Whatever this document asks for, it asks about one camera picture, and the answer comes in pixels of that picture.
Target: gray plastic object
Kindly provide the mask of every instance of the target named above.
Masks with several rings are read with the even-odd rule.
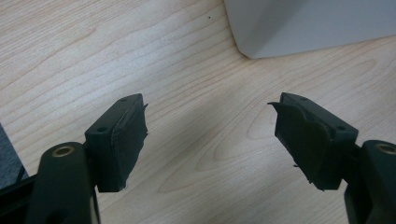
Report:
[[[325,49],[396,35],[396,0],[225,0],[249,58]]]

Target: light wood grain surface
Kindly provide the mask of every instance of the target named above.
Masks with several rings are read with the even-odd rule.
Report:
[[[343,193],[309,185],[268,102],[301,94],[396,138],[396,37],[250,60],[220,0],[1,1],[0,121],[30,175],[41,154],[141,92],[149,136],[103,223],[347,223]]]

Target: wooden table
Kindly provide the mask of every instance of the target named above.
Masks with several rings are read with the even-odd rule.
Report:
[[[149,136],[103,223],[347,223],[274,137],[282,91],[395,142],[396,37],[278,58],[237,50],[223,1],[1,1],[0,121],[30,175],[141,92]]]

